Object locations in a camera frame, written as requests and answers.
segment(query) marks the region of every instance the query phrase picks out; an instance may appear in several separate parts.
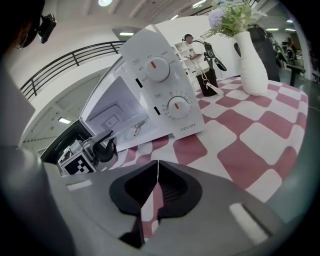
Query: floor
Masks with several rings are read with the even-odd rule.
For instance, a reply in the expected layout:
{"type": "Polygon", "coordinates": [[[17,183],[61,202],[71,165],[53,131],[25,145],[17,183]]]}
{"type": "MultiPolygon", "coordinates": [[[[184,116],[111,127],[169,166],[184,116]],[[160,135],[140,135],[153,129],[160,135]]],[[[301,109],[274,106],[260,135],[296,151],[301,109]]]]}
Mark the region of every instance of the floor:
{"type": "MultiPolygon", "coordinates": [[[[279,74],[281,82],[289,85],[291,72],[281,69],[279,74]]],[[[320,181],[320,86],[302,77],[294,86],[309,99],[304,140],[293,170],[267,201],[286,223],[308,210],[320,181]]]]}

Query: white wall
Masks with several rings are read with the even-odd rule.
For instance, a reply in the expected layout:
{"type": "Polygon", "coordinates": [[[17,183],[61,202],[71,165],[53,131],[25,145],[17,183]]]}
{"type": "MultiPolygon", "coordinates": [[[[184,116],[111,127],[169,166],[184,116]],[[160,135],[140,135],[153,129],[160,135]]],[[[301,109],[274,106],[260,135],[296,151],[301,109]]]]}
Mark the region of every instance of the white wall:
{"type": "Polygon", "coordinates": [[[63,22],[58,20],[45,44],[36,38],[25,49],[14,50],[6,57],[6,68],[20,88],[36,72],[64,54],[97,43],[118,41],[112,28],[127,25],[144,28],[148,24],[110,14],[83,16],[63,22]]]}
{"type": "Polygon", "coordinates": [[[282,42],[288,42],[288,38],[290,37],[289,33],[283,31],[270,31],[273,35],[274,40],[282,46],[282,42]]]}
{"type": "Polygon", "coordinates": [[[63,74],[49,86],[44,88],[39,96],[31,101],[32,106],[35,108],[35,112],[23,132],[20,144],[22,144],[35,124],[39,122],[43,115],[48,111],[52,103],[57,102],[79,85],[91,80],[93,77],[97,76],[97,73],[101,73],[101,71],[112,66],[119,57],[120,54],[116,54],[90,61],[63,74]]]}
{"type": "MultiPolygon", "coordinates": [[[[194,38],[200,39],[200,36],[210,29],[208,16],[181,17],[156,26],[172,46],[180,43],[185,34],[191,34],[194,38]]],[[[236,41],[220,35],[211,36],[206,41],[212,44],[213,50],[227,68],[227,71],[220,71],[216,65],[213,65],[217,78],[240,75],[240,57],[234,48],[236,41]]]]}

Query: flower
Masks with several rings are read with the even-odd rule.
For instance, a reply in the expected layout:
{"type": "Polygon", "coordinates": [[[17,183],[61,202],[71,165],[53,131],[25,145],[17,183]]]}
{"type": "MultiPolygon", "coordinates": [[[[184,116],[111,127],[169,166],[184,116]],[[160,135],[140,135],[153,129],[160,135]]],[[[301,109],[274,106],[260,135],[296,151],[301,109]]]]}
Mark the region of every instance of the flower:
{"type": "Polygon", "coordinates": [[[211,29],[201,38],[209,38],[216,34],[233,37],[247,31],[261,15],[265,15],[252,8],[249,0],[242,1],[236,3],[234,0],[213,0],[213,10],[208,16],[211,29]]]}
{"type": "Polygon", "coordinates": [[[224,11],[220,8],[211,11],[211,13],[208,16],[208,19],[210,27],[212,29],[217,28],[221,25],[224,14],[224,11]]]}

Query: black metal railing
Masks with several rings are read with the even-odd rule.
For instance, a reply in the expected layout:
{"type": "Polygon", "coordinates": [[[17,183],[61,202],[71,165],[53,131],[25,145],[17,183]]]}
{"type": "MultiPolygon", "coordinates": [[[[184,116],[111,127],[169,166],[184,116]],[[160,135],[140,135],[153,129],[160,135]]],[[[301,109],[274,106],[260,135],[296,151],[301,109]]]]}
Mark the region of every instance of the black metal railing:
{"type": "Polygon", "coordinates": [[[260,0],[249,0],[249,5],[252,7],[254,3],[259,3],[260,0]]]}
{"type": "Polygon", "coordinates": [[[23,95],[30,100],[32,97],[36,97],[44,86],[52,79],[57,78],[57,76],[61,76],[69,70],[89,61],[118,54],[118,49],[125,42],[126,41],[102,42],[69,52],[39,70],[20,90],[23,95]]]}

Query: checkered tablecloth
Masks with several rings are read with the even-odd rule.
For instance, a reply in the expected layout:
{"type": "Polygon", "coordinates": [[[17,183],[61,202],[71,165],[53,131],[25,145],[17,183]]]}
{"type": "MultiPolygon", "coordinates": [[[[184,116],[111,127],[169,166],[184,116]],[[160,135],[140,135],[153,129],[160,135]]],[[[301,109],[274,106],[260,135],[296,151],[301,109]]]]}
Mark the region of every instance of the checkered tablecloth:
{"type": "MultiPolygon", "coordinates": [[[[113,168],[151,160],[179,163],[229,179],[266,202],[294,166],[305,134],[308,97],[275,81],[269,81],[263,96],[246,94],[240,77],[218,86],[224,96],[195,92],[204,131],[178,140],[164,136],[122,151],[113,168]]],[[[157,186],[144,207],[148,210],[142,208],[145,237],[155,230],[162,204],[157,186]]]]}

